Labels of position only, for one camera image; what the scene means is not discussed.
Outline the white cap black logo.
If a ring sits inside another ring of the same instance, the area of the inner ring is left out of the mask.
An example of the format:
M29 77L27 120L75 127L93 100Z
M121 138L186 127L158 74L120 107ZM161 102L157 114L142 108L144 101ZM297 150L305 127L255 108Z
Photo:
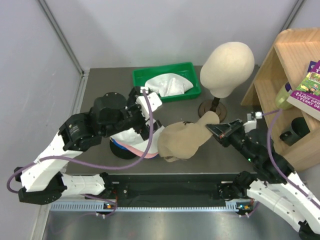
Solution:
M115 140L118 144L128 145L137 149L141 152L144 152L149 139L150 139L150 121L146 122L146 128L143 129L141 133L135 132L133 128L129 130L122 131L120 133L112 135L110 138ZM161 124L159 120L153 120L153 132L151 139L151 146L148 150L149 154L155 154L158 152L158 139L161 132L165 127Z

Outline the blue cap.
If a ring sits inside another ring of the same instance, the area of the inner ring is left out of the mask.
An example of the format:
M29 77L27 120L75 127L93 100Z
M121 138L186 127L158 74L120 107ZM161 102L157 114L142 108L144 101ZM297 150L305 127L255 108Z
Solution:
M113 142L118 148L120 148L120 149L122 149L122 150L127 150L127 151L135 154L136 156L141 157L141 156L143 155L143 153L144 153L143 151L141 151L141 150L139 150L139 149L136 149L136 148L134 148L134 147L132 147L132 146L130 146L130 145L126 145L126 144L121 145L121 144L117 143L115 140L112 140L112 142ZM145 158L146 158L146 159L152 159L152 158L155 158L155 157L158 156L158 155L159 155L158 153L147 153L146 156L145 156Z

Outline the white grey cap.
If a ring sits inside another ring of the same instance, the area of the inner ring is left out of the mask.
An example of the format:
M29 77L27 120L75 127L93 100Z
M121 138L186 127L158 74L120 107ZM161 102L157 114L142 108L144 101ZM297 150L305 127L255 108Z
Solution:
M188 79L175 73L157 75L147 80L144 86L160 95L160 97L183 95L194 87Z

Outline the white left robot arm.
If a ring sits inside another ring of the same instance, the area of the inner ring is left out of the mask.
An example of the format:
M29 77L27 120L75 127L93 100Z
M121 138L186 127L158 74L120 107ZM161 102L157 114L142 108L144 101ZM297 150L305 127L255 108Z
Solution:
M147 142L147 155L153 142L153 111L162 104L147 87L134 87L128 98L117 92L98 97L87 112L70 116L59 128L52 142L30 164L14 170L12 178L22 187L16 193L22 203L50 204L61 197L82 195L107 199L114 192L108 175L110 166L101 166L95 175L68 175L62 169L103 138L134 130Z

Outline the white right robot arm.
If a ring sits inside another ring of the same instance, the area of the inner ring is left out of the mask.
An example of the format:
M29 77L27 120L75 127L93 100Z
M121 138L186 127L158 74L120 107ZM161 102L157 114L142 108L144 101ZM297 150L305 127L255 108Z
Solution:
M253 166L255 173L240 172L232 183L220 184L224 200L254 199L285 220L302 240L320 238L320 202L301 181L293 166L274 149L267 149L267 134L248 131L237 119L207 124L223 147L234 147Z

